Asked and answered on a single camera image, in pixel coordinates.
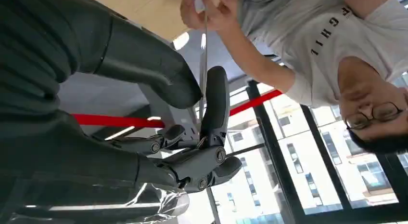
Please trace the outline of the person's left hand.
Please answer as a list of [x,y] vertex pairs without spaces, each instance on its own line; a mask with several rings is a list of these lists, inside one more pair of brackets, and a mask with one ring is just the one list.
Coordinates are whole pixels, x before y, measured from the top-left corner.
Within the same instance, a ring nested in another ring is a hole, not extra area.
[[190,29],[205,28],[221,32],[239,27],[237,21],[238,0],[202,0],[204,11],[197,12],[194,0],[182,0],[180,15],[183,23]]

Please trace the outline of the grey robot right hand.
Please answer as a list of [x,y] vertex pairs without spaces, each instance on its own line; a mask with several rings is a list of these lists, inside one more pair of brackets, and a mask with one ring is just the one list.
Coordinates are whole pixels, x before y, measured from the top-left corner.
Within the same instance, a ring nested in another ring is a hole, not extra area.
[[55,14],[2,9],[0,17],[0,193],[53,197],[108,190],[134,192],[137,183],[185,189],[188,193],[229,181],[241,169],[223,159],[227,102],[225,71],[210,69],[214,109],[204,118],[202,145],[164,160],[142,154],[136,141],[101,141],[86,136],[59,109],[62,82],[76,72],[148,84],[167,103],[188,108],[200,89],[175,50],[113,15],[81,20]]

